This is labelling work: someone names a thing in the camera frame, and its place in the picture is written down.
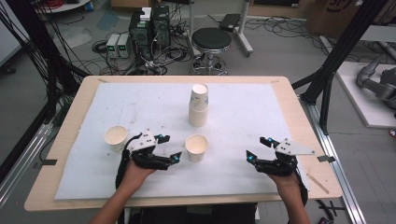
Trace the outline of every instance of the gray floor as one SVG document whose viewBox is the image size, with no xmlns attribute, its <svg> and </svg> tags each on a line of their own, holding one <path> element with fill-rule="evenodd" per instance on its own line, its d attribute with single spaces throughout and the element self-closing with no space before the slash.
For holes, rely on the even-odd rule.
<svg viewBox="0 0 396 224">
<path fill-rule="evenodd" d="M 206 1 L 197 6 L 196 14 L 202 16 L 196 18 L 195 27 L 201 24 L 216 25 L 205 14 L 211 14 L 220 21 L 222 16 L 219 14 L 240 11 L 239 3 L 229 4 L 223 10 L 217 11 L 213 11 L 209 3 L 210 1 Z M 103 30 L 98 28 L 98 22 L 108 16 L 106 7 L 96 9 L 92 13 L 86 13 L 83 10 L 61 13 L 57 15 L 57 19 L 68 22 L 84 17 L 84 20 L 70 25 L 83 26 L 84 29 L 89 30 L 92 40 L 74 48 L 73 51 L 81 60 L 90 60 L 98 57 L 91 50 L 92 43 L 105 39 L 111 32 L 127 31 L 129 21 L 123 19 L 122 16 L 127 17 L 129 14 L 116 14 L 121 16 L 121 19 L 107 23 L 106 29 Z M 234 36 L 231 48 L 221 55 L 228 65 L 230 76 L 285 76 L 290 82 L 294 82 L 314 73 L 326 59 L 326 55 L 321 49 L 314 47 L 310 38 L 280 37 L 262 27 L 255 30 L 247 28 L 245 34 L 254 48 L 250 57 L 246 57 L 246 53 Z M 354 49 L 355 54 L 373 56 L 373 52 L 363 45 Z M 11 61 L 17 68 L 17 73 L 0 75 L 0 103 L 2 104 L 0 107 L 2 124 L 0 161 L 3 161 L 15 146 L 46 100 L 45 85 L 28 57 L 24 53 L 19 53 Z M 190 65 L 190 62 L 170 64 L 167 67 L 167 75 L 187 75 Z M 94 64 L 88 65 L 88 68 L 94 74 L 100 72 Z M 296 90 L 296 93 L 302 93 L 304 89 L 300 88 Z M 392 178 L 392 173 L 396 170 L 396 141 L 389 137 L 386 129 L 364 126 L 337 78 L 334 79 L 332 87 L 329 132 L 366 222 L 393 223 L 396 218 L 396 182 Z M 26 212 L 23 204 L 39 172 L 38 169 L 33 168 L 33 164 L 0 210 L 2 223 L 86 223 L 94 215 L 96 209 Z M 325 203 L 329 206 L 331 204 L 328 200 Z M 341 209 L 335 210 L 335 221 L 349 223 L 347 212 L 342 210 L 343 201 L 334 199 L 332 203 L 334 207 Z M 317 223 L 320 217 L 326 217 L 315 201 L 309 201 L 306 208 L 312 223 Z M 260 203 L 259 210 L 260 223 L 287 222 L 286 210 L 282 203 Z"/>
</svg>

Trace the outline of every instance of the table surface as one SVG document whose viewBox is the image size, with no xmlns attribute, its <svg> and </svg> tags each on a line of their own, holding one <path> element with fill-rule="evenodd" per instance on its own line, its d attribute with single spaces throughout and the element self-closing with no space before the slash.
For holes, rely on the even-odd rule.
<svg viewBox="0 0 396 224">
<path fill-rule="evenodd" d="M 56 165 L 43 166 L 25 202 L 28 211 L 63 210 L 101 207 L 106 200 L 54 200 L 62 179 L 70 149 L 78 136 L 78 130 L 89 110 L 100 83 L 265 83 L 271 84 L 282 110 L 291 138 L 316 152 L 316 156 L 300 156 L 311 190 L 310 199 L 341 197 L 341 187 L 327 162 L 319 162 L 324 155 L 318 139 L 285 77 L 86 77 L 71 105 L 47 160 L 57 160 Z M 126 206 L 159 206 L 181 204 L 245 203 L 278 201 L 277 194 L 185 196 L 173 198 L 136 198 Z"/>
</svg>

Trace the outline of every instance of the paper cup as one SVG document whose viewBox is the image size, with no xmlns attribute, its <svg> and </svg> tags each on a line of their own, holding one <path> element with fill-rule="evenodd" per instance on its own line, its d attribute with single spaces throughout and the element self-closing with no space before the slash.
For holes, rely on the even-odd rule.
<svg viewBox="0 0 396 224">
<path fill-rule="evenodd" d="M 209 106 L 209 88 L 205 84 L 195 84 L 192 86 L 190 108 L 196 111 L 206 110 Z"/>
<path fill-rule="evenodd" d="M 189 123 L 194 127 L 202 127 L 207 123 L 209 107 L 203 111 L 196 111 L 189 108 Z"/>
<path fill-rule="evenodd" d="M 122 126 L 114 126 L 105 133 L 105 142 L 116 152 L 121 152 L 125 146 L 125 140 L 128 132 Z"/>
<path fill-rule="evenodd" d="M 201 161 L 207 150 L 207 139 L 201 134 L 193 134 L 186 139 L 186 149 L 190 161 Z"/>
</svg>

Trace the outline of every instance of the human arm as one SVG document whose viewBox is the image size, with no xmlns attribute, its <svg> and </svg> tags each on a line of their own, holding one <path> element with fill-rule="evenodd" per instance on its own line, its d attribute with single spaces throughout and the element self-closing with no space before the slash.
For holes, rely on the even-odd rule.
<svg viewBox="0 0 396 224">
<path fill-rule="evenodd" d="M 276 183 L 279 196 L 288 210 L 290 224 L 311 223 L 303 205 L 297 177 L 295 175 L 268 176 Z"/>
<path fill-rule="evenodd" d="M 116 223 L 125 204 L 142 186 L 146 178 L 154 172 L 155 170 L 142 169 L 136 166 L 133 161 L 129 161 L 120 186 L 90 223 Z"/>
</svg>

